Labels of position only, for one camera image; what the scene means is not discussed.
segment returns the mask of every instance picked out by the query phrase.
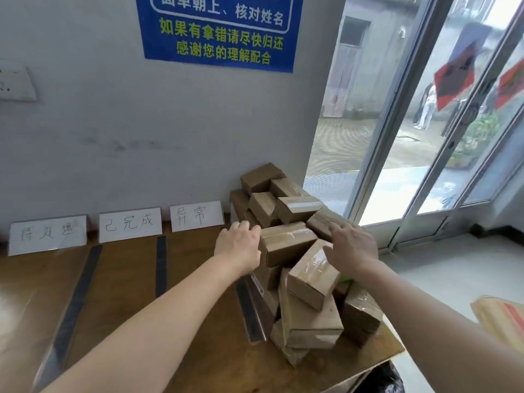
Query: forearm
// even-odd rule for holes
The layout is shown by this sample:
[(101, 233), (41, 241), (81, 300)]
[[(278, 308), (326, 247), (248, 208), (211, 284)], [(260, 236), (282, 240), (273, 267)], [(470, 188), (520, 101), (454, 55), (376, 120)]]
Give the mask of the forearm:
[(122, 324), (45, 392), (162, 392), (202, 321), (238, 277), (213, 257)]
[(381, 262), (370, 262), (357, 280), (383, 309), (437, 393), (522, 390), (522, 357), (477, 324)]

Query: hand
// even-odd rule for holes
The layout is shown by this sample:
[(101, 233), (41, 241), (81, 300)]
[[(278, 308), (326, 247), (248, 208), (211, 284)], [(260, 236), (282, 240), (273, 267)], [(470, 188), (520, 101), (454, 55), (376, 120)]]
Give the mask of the hand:
[(222, 229), (216, 239), (215, 256), (223, 257), (231, 262), (239, 277), (255, 270), (260, 264), (260, 226), (249, 230), (249, 222), (233, 222), (229, 230)]
[(362, 267), (378, 260), (377, 243), (361, 228), (332, 223), (333, 248), (324, 247), (327, 261), (344, 276), (358, 280)]

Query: paper sign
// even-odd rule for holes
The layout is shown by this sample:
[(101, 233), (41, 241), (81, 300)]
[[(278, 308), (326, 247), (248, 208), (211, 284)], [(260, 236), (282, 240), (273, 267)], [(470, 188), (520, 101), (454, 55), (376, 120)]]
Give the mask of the paper sign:
[(441, 111), (475, 82), (475, 59), (492, 28), (471, 22), (462, 29), (449, 60), (434, 76), (436, 106)]
[(108, 212), (99, 221), (100, 243), (162, 234), (160, 208)]
[(171, 206), (171, 230), (184, 231), (224, 224), (220, 200)]
[(303, 0), (136, 0), (147, 59), (293, 72)]
[(86, 222), (85, 215), (15, 222), (9, 233), (9, 255), (86, 245)]
[(501, 76), (495, 108), (500, 109), (522, 90), (524, 90), (524, 59)]

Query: white floor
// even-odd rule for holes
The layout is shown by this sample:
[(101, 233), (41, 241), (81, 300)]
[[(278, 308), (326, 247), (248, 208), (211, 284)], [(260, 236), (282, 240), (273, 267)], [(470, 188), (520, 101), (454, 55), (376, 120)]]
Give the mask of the white floor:
[[(481, 295), (524, 303), (524, 247), (500, 236), (477, 239), (465, 234), (402, 248), (381, 256), (381, 260), (474, 321), (469, 304)], [(395, 357), (393, 363), (407, 393), (433, 392), (407, 352)]]

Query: potted plant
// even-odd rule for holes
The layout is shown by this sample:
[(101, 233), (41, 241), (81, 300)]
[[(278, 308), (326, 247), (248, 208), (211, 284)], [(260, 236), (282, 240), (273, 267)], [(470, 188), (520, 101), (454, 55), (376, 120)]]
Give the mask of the potted plant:
[(446, 166), (467, 169), (475, 164), (500, 127), (500, 121), (495, 113), (479, 116), (469, 125)]

